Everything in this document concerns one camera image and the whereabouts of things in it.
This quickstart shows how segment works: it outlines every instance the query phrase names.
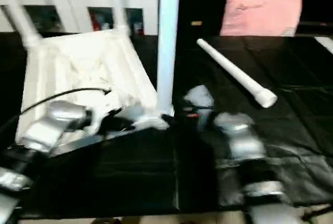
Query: pink pillow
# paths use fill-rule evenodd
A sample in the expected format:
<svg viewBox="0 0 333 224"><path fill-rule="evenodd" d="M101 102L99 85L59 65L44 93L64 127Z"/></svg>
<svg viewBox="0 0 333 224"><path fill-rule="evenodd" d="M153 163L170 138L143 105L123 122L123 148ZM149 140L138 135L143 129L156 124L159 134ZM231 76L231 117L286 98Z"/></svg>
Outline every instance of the pink pillow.
<svg viewBox="0 0 333 224"><path fill-rule="evenodd" d="M302 0L227 0L220 35L294 36Z"/></svg>

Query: black table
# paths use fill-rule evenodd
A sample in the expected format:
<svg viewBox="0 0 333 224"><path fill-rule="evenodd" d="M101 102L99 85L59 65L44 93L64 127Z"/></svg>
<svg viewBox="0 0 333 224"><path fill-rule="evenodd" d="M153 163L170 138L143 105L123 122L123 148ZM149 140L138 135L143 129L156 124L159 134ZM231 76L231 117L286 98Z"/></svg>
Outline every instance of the black table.
<svg viewBox="0 0 333 224"><path fill-rule="evenodd" d="M0 68L15 81L1 102L20 107L24 51L9 38ZM297 205L333 201L333 55L313 38L215 37L207 41L278 95L262 109L194 43L177 48L174 105L204 84L215 110L246 113L258 125L274 170ZM156 85L157 38L133 44ZM12 140L13 128L6 133ZM148 129L53 158L24 201L24 218L88 218L233 210L242 206L235 162L227 143L211 132Z"/></svg>

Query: wire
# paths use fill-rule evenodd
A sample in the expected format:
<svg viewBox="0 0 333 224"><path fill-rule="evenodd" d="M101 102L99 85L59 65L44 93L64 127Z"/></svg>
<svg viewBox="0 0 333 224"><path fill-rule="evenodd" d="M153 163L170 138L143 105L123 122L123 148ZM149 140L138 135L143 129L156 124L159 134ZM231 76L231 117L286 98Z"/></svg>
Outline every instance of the wire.
<svg viewBox="0 0 333 224"><path fill-rule="evenodd" d="M73 89L73 90L67 90L52 96L49 96L39 102L34 103L33 105L29 106L28 108L24 109L23 111L21 111L20 113L12 116L8 121L6 121L1 127L0 127L0 134L2 134L2 132L4 132L10 125L12 125L21 115L25 114L26 112L32 110L33 108L37 107L40 104L46 103L54 98L60 97L62 95L67 95L67 94L71 94L71 93L75 93L78 91L86 91L86 90L94 90L94 91L103 91L105 94L109 93L111 90L107 90L107 89L101 89L101 88L79 88L79 89Z"/></svg>

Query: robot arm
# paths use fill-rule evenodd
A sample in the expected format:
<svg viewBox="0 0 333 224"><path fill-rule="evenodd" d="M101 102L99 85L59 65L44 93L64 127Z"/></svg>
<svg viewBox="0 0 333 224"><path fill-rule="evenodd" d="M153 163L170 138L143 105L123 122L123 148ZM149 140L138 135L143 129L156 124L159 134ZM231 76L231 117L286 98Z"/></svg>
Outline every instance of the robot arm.
<svg viewBox="0 0 333 224"><path fill-rule="evenodd" d="M219 114L214 120L229 138L230 151L239 161L238 176L244 193L250 223L297 224L281 182L272 170L266 150L253 129L252 119L244 114Z"/></svg>
<svg viewBox="0 0 333 224"><path fill-rule="evenodd" d="M50 103L46 113L33 122L19 142L0 155L0 224L16 222L23 192L40 174L65 132L89 126L92 112L66 101Z"/></svg>

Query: white pipe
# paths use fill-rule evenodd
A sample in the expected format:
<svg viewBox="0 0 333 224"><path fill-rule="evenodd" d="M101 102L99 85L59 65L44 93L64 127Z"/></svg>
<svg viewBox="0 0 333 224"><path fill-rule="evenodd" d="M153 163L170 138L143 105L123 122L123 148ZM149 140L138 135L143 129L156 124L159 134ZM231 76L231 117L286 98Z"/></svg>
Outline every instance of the white pipe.
<svg viewBox="0 0 333 224"><path fill-rule="evenodd" d="M179 0L160 0L157 97L158 107L172 114L172 86L176 51Z"/></svg>
<svg viewBox="0 0 333 224"><path fill-rule="evenodd" d="M220 52L209 45L205 40L198 39L197 43L203 48L218 64L231 74L241 85L244 86L254 99L263 107L271 107L277 100L277 96L270 90L254 81L244 71L225 58Z"/></svg>
<svg viewBox="0 0 333 224"><path fill-rule="evenodd" d="M36 45L41 39L37 33L27 12L21 7L17 0L6 0L11 18L22 37L26 48Z"/></svg>
<svg viewBox="0 0 333 224"><path fill-rule="evenodd" d="M130 33L129 27L127 25L125 9L123 0L113 0L114 6L112 7L114 28L123 30L126 34Z"/></svg>

